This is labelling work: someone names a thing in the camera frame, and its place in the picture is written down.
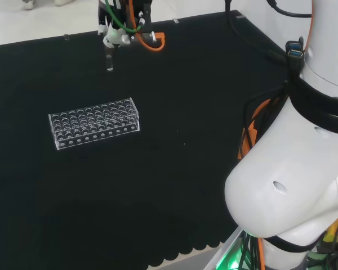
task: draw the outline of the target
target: orange cable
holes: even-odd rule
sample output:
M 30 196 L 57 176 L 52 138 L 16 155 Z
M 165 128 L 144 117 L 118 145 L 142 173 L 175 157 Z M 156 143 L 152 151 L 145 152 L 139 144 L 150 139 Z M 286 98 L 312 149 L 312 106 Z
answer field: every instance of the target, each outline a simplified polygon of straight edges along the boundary
M 261 238 L 258 238 L 258 247 L 259 247 L 259 256 L 260 256 L 260 269 L 265 270 L 263 242 Z
M 134 16 L 134 7 L 133 7 L 133 0 L 129 0 L 129 11 L 130 11 L 130 20 L 133 23 L 134 29 L 136 29 L 136 23 L 135 23 L 135 16 Z M 155 38 L 160 39 L 162 42 L 162 45 L 159 48 L 153 48 L 149 45 L 147 45 L 144 40 L 141 38 L 141 35 L 139 33 L 136 33 L 136 37 L 139 40 L 139 42 L 148 50 L 153 52 L 159 52 L 161 51 L 165 46 L 165 35 L 163 32 L 155 33 Z

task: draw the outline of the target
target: black strap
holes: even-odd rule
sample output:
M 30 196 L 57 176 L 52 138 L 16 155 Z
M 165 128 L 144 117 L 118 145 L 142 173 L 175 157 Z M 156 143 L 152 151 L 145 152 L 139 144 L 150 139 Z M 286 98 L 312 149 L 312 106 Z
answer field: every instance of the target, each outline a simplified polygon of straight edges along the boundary
M 305 95 L 306 100 L 326 113 L 338 116 L 338 98 L 333 98 L 314 89 L 299 77 L 293 78 L 297 91 Z
M 314 241 L 312 244 L 308 245 L 308 246 L 299 246 L 299 245 L 295 245 L 293 243 L 289 243 L 286 240 L 283 240 L 281 238 L 279 238 L 278 236 L 273 236 L 270 238 L 265 238 L 265 241 L 271 243 L 273 246 L 276 246 L 277 248 L 284 250 L 286 252 L 291 252 L 291 253 L 302 253 L 302 252 L 306 252 L 308 250 L 313 249 L 317 242 L 322 239 L 324 236 L 324 233 L 316 240 Z
M 288 83 L 287 90 L 289 92 L 289 97 L 291 99 L 291 102 L 294 108 L 305 119 L 307 119 L 308 121 L 312 122 L 313 124 L 321 128 L 324 128 L 328 131 L 338 134 L 338 117 L 328 112 L 328 111 L 333 112 L 332 106 L 326 107 L 325 104 L 322 104 L 322 106 L 316 106 L 317 103 L 315 103 L 313 99 L 310 98 L 310 95 L 308 95 L 308 92 L 303 91 L 303 89 L 299 87 L 293 81 Z

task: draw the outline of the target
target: round hole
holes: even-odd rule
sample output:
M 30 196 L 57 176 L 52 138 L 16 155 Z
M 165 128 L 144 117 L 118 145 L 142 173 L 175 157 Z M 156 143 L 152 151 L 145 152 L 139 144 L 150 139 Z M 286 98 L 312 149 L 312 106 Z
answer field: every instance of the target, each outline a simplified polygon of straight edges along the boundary
M 55 127 L 56 125 L 60 125 L 61 122 L 60 122 L 60 120 L 55 120 L 55 121 L 52 122 L 52 124 L 53 124 L 54 127 Z
M 79 123 L 78 122 L 72 122 L 72 127 L 73 128 L 78 128 L 79 127 Z
M 63 128 L 64 128 L 65 131 L 67 131 L 67 130 L 69 130 L 71 127 L 70 127 L 70 125 L 69 125 L 68 123 L 66 123 L 66 124 L 63 125 Z
M 275 189 L 276 189 L 279 193 L 281 193 L 281 194 L 287 194 L 287 188 L 286 188 L 283 184 L 281 184 L 281 183 L 279 183 L 279 182 L 277 182 L 277 181 L 274 181 L 274 182 L 273 182 L 273 185 L 274 185 Z
M 324 128 L 320 128 L 320 127 L 314 127 L 314 130 L 320 134 L 323 138 L 329 138 L 332 135 L 332 132 L 324 129 Z

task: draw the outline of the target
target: shoe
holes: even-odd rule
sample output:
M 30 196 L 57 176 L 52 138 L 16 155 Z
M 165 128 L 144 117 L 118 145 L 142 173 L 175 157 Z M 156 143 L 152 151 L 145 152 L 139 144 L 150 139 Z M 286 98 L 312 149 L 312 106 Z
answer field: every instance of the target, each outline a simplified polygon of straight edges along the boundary
M 63 5 L 66 5 L 70 2 L 73 2 L 74 0 L 54 0 L 54 4 L 56 6 L 63 6 Z
M 29 0 L 28 2 L 23 1 L 23 9 L 32 10 L 34 8 L 34 0 Z

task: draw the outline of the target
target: white floor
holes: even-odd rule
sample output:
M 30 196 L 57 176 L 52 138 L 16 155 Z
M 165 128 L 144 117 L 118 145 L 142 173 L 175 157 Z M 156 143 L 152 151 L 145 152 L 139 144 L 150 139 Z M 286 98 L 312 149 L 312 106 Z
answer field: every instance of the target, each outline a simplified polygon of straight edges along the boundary
M 0 0 L 0 45 L 97 29 L 98 0 L 75 0 L 62 7 L 52 0 L 36 0 L 31 11 L 22 10 L 21 4 L 21 0 Z M 152 20 L 220 11 L 224 0 L 153 0 Z

